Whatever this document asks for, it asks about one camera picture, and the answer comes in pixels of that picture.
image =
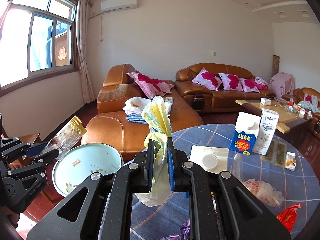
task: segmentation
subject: white wall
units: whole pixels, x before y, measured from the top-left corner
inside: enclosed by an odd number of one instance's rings
[[[79,72],[44,79],[0,97],[9,137],[40,133],[44,139],[83,105]]]
[[[95,0],[91,13],[101,11]],[[269,81],[272,25],[229,0],[138,0],[139,8],[89,20],[87,63],[95,94],[108,70],[130,63],[152,78],[173,79],[200,62],[244,67]]]
[[[320,91],[320,25],[290,22],[272,24],[279,71],[295,78],[296,88]]]

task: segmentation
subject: air conditioner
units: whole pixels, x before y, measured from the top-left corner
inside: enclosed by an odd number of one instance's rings
[[[107,0],[101,3],[103,12],[134,9],[138,7],[138,0]]]

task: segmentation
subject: window frame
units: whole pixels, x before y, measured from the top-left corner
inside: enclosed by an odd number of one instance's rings
[[[12,82],[10,84],[7,84],[5,86],[1,86],[0,84],[0,97],[10,93],[16,89],[22,88],[26,85],[32,84],[34,82],[38,82],[40,80],[44,80],[47,78],[51,78],[58,75],[63,75],[66,73],[76,72],[79,71],[79,56],[76,46],[76,10],[77,10],[77,0],[62,0],[63,2],[66,2],[70,5],[74,5],[73,10],[71,12],[71,19],[74,19],[74,21],[71,21],[67,18],[58,16],[56,14],[50,13],[49,7],[51,0],[48,2],[47,10],[41,10],[38,8],[25,6],[21,4],[11,4],[10,9],[21,9],[25,11],[29,11],[31,15],[31,21],[29,26],[29,33],[28,33],[28,45],[27,45],[27,69],[28,69],[28,77],[24,78],[22,80],[18,80],[15,82]],[[36,71],[30,71],[30,47],[31,47],[31,33],[32,33],[32,26],[33,26],[33,20],[36,15],[39,15],[41,17],[47,17],[49,19],[53,20],[52,23],[52,33],[51,33],[51,68],[45,68],[40,69]],[[55,60],[55,33],[56,33],[56,26],[57,21],[63,22],[65,24],[70,25],[70,40],[69,43],[69,55],[70,55],[70,64],[69,65],[63,65],[63,66],[56,66],[56,60]]]

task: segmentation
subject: window sill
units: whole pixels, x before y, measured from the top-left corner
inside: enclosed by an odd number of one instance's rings
[[[76,71],[79,71],[79,69],[77,69],[77,68],[66,69],[66,70],[61,70],[61,71],[50,72],[50,73],[47,73],[47,74],[41,75],[41,76],[35,76],[35,77],[29,78],[27,80],[21,80],[21,81],[14,82],[6,88],[0,89],[0,97],[2,97],[3,95],[6,95],[12,91],[15,91],[16,89],[30,85],[32,83],[35,83],[35,82],[38,82],[38,81],[41,81],[41,80],[44,80],[47,78],[52,78],[55,76],[64,75],[64,74],[68,74],[71,72],[76,72]]]

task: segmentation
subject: brown leather sofa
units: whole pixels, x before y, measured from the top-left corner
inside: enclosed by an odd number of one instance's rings
[[[126,100],[132,97],[145,97],[140,87],[126,72],[138,72],[130,64],[112,67],[103,82],[97,98],[98,115],[92,118],[82,137],[81,144],[100,142],[113,146],[123,156],[125,161],[132,160],[136,153],[142,151],[144,139],[150,133],[146,124],[127,121],[122,110]],[[172,132],[188,127],[202,125],[200,116],[172,88],[174,101],[170,112]]]
[[[317,90],[314,90],[313,88],[297,88],[293,91],[293,95],[283,95],[282,98],[289,101],[290,98],[293,98],[293,101],[297,104],[300,101],[304,100],[304,94],[317,96],[318,97],[318,108],[320,109],[320,93]],[[320,120],[320,113],[314,113],[309,129],[314,135],[317,136],[318,139],[320,139],[320,132],[319,128],[316,125],[318,123],[318,120]]]
[[[255,78],[249,70],[244,68],[216,63],[199,63],[179,70],[176,73],[174,87],[182,98],[199,113],[236,112],[238,111],[236,103],[238,99],[270,98],[276,95],[271,90],[260,90],[261,93],[226,91],[223,90],[222,84],[218,91],[209,90],[202,85],[191,82],[202,68],[217,77],[219,77],[219,73],[227,73],[237,75],[239,78]]]

